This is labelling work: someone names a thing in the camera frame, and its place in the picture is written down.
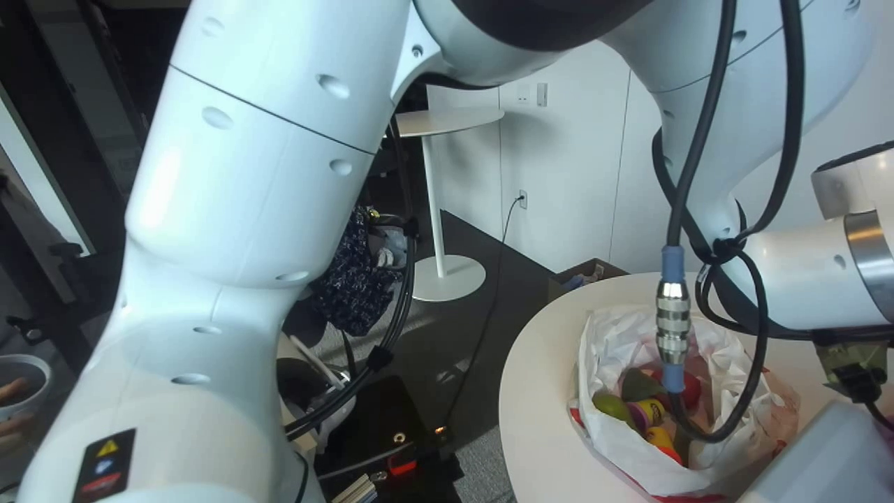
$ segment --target plastic bag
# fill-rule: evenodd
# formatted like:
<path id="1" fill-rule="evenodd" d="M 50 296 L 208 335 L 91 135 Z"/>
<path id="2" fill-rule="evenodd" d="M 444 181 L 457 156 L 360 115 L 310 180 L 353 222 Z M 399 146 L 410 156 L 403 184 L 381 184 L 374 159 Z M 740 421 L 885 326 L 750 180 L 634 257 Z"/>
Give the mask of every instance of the plastic bag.
<path id="1" fill-rule="evenodd" d="M 797 434 L 797 399 L 767 375 L 737 430 L 721 445 L 698 441 L 691 466 L 677 463 L 626 421 L 592 406 L 595 392 L 619 395 L 619 378 L 626 370 L 660 360 L 655 326 L 655 311 L 648 307 L 603 307 L 589 315 L 578 346 L 578 406 L 586 435 L 595 452 L 634 477 L 648 495 L 735 497 Z M 693 338 L 709 370 L 712 416 L 721 426 L 747 386 L 753 357 L 740 335 L 702 315 L 693 315 Z"/>

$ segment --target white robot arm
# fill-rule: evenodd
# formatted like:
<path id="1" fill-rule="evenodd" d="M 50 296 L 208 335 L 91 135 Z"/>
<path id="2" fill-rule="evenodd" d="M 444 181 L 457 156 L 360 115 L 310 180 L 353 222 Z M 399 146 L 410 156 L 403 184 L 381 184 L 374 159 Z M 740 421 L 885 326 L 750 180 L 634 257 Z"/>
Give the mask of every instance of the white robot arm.
<path id="1" fill-rule="evenodd" d="M 21 497 L 321 501 L 283 435 L 278 332 L 328 269 L 403 90 L 420 72 L 504 83 L 603 36 L 658 96 L 679 173 L 715 18 L 704 0 L 193 0 L 128 205 L 113 321 Z M 810 65 L 829 67 L 810 75 L 810 124 L 869 39 L 853 0 L 806 4 L 806 18 L 821 47 Z M 750 0 L 740 20 L 735 92 L 691 205 L 709 238 L 735 231 L 715 195 L 781 142 L 767 117 L 783 101 L 783 80 L 767 83 L 783 65 L 776 5 Z M 789 234 L 755 240 L 781 296 L 772 312 L 793 326 L 885 325 L 835 231 L 806 231 L 803 254 Z M 846 312 L 818 315 L 845 293 Z"/>

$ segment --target table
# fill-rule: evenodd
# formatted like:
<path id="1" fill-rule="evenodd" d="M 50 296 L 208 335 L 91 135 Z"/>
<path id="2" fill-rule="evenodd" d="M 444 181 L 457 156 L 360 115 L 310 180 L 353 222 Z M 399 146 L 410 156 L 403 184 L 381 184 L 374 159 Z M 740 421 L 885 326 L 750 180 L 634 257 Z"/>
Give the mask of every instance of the table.
<path id="1" fill-rule="evenodd" d="M 504 113 L 470 110 L 470 113 L 405 113 L 398 115 L 399 138 L 422 138 L 424 191 L 433 234 L 433 257 L 416 262 L 413 298 L 416 301 L 452 301 L 477 290 L 486 271 L 477 261 L 465 254 L 444 254 L 441 208 L 436 191 L 436 173 L 430 166 L 430 141 L 451 132 L 465 132 L 486 124 L 498 124 Z"/>
<path id="2" fill-rule="evenodd" d="M 501 384 L 501 438 L 521 503 L 648 501 L 634 483 L 599 461 L 567 416 L 575 386 L 578 338 L 599 305 L 652 305 L 658 273 L 585 284 L 540 311 L 515 340 Z M 829 402 L 814 345 L 772 340 L 768 364 L 799 395 L 803 428 Z"/>

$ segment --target label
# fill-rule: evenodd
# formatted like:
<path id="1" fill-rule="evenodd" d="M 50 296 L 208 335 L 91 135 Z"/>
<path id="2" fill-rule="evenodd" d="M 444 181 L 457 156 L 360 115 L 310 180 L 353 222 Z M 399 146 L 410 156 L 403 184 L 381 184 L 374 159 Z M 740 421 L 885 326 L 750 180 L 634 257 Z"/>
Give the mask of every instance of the label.
<path id="1" fill-rule="evenodd" d="M 74 503 L 95 503 L 128 488 L 138 430 L 92 441 L 82 459 Z"/>

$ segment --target metal clamp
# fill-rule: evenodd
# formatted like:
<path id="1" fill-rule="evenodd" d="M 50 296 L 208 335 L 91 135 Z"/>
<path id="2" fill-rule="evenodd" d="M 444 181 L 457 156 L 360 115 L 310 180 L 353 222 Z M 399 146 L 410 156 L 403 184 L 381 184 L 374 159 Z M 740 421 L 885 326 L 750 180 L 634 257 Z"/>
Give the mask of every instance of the metal clamp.
<path id="1" fill-rule="evenodd" d="M 845 234 L 876 307 L 894 325 L 894 254 L 877 210 L 845 216 Z"/>

